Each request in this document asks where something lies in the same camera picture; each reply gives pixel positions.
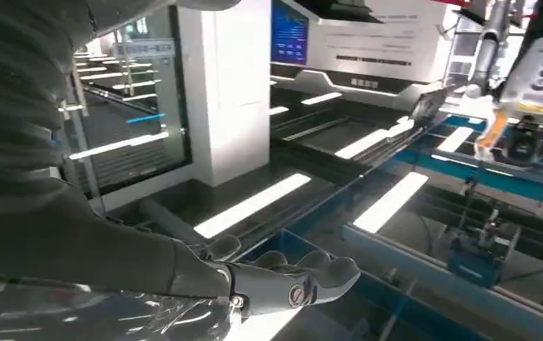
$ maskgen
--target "display screen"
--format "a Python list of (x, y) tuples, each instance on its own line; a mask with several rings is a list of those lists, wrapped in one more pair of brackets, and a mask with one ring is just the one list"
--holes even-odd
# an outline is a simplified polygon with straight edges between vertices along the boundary
[(308, 19), (280, 0), (274, 0), (271, 17), (271, 61), (307, 63)]

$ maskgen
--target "glass wall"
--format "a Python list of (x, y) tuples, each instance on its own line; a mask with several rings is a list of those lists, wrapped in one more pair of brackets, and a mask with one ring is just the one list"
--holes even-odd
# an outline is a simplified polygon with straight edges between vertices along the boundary
[(176, 8), (75, 54), (62, 177), (94, 198), (190, 162)]

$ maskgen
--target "white signboard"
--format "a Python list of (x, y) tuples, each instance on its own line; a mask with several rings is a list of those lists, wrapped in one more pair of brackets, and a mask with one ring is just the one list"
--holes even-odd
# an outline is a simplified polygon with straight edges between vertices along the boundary
[(152, 59), (175, 57), (176, 46), (173, 39), (136, 39), (130, 42), (114, 44), (113, 55), (116, 58)]
[(310, 23), (307, 67), (415, 82), (442, 78), (451, 45), (441, 36), (448, 5), (428, 0), (365, 3), (384, 23)]

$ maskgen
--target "industrial robot arm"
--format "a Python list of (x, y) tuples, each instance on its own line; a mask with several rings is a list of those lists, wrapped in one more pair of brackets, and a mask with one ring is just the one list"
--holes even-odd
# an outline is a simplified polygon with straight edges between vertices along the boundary
[[(177, 4), (223, 10), (239, 1), (177, 0)], [(62, 161), (51, 135), (61, 129), (58, 105), (68, 90), (65, 80), (74, 51), (173, 3), (0, 0), (0, 274), (14, 280), (9, 283), (40, 278), (150, 293), (163, 301), (231, 301), (234, 311), (244, 315), (341, 297), (360, 275), (353, 260), (316, 252), (295, 266), (278, 254), (253, 264), (235, 264), (223, 262), (228, 255), (219, 245), (198, 249), (205, 258), (199, 259), (178, 240), (98, 217), (77, 188), (44, 172)], [(113, 339), (121, 340), (108, 334), (73, 340)]]

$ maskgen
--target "red sign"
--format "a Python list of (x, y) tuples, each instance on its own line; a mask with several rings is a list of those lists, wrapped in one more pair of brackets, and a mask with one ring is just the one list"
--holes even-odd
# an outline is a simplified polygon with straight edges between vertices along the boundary
[(444, 4), (456, 5), (460, 7), (469, 7), (473, 0), (433, 0), (437, 2), (442, 2)]

